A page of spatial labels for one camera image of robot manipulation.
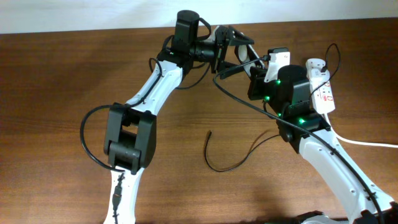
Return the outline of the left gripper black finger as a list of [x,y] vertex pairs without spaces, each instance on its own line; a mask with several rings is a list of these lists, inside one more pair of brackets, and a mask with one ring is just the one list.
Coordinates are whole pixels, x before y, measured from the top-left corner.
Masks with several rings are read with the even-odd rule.
[[244,35],[242,32],[236,30],[234,27],[229,26],[226,35],[226,42],[229,46],[252,45],[254,40]]
[[242,65],[222,61],[216,71],[220,79],[226,79],[234,74],[243,72],[244,68]]

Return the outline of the black Samsung smartphone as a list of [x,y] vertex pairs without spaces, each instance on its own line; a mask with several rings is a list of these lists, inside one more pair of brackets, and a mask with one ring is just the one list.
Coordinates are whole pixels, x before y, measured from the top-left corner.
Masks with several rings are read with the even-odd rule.
[[251,78],[250,70],[252,67],[261,68],[261,69],[266,68],[266,66],[262,60],[249,63],[249,61],[259,58],[259,56],[256,53],[256,51],[254,50],[253,46],[250,44],[235,46],[234,53],[235,53],[235,56],[237,57],[240,64],[244,64],[244,63],[246,64],[243,67],[243,70],[245,71],[245,73],[247,74],[247,76],[249,78]]

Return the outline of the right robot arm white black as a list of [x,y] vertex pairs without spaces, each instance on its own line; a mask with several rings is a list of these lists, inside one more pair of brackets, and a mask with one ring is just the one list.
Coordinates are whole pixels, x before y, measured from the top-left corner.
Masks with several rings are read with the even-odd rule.
[[383,192],[346,153],[325,114],[333,97],[323,62],[286,65],[269,78],[250,69],[249,97],[274,111],[279,134],[321,175],[343,205],[349,223],[397,223],[397,202]]

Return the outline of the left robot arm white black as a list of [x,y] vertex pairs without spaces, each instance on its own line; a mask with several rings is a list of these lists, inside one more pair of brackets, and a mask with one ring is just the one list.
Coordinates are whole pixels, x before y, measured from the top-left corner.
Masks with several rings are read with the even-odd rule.
[[144,86],[125,104],[114,103],[108,114],[104,153],[111,166],[112,190],[106,223],[135,223],[135,204],[142,173],[154,156],[157,115],[195,62],[208,63],[219,72],[229,46],[239,48],[254,41],[229,26],[212,29],[198,13],[177,13],[174,36],[155,58],[156,66]]

